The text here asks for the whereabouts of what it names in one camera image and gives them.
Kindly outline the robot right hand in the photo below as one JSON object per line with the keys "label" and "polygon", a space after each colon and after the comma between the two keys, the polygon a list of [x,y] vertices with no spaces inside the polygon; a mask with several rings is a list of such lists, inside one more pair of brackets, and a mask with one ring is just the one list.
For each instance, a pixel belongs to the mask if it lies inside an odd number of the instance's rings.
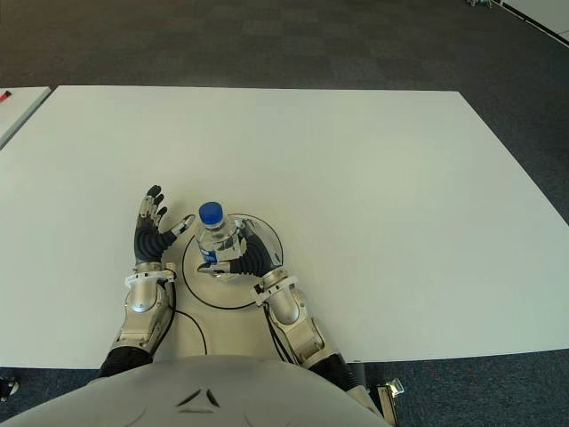
{"label": "robot right hand", "polygon": [[238,236],[245,242],[244,252],[227,261],[205,262],[196,271],[212,275],[252,275],[261,278],[278,266],[280,258],[268,233],[251,219],[243,219]]}

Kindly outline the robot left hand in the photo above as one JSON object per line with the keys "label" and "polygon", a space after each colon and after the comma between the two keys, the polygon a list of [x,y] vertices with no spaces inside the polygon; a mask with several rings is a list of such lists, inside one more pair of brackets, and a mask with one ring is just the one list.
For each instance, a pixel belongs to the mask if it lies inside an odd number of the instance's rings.
{"label": "robot left hand", "polygon": [[188,214],[170,229],[161,231],[161,220],[168,210],[162,205],[163,201],[164,194],[159,185],[153,185],[141,200],[133,237],[136,266],[147,262],[161,262],[164,252],[196,219],[194,214]]}

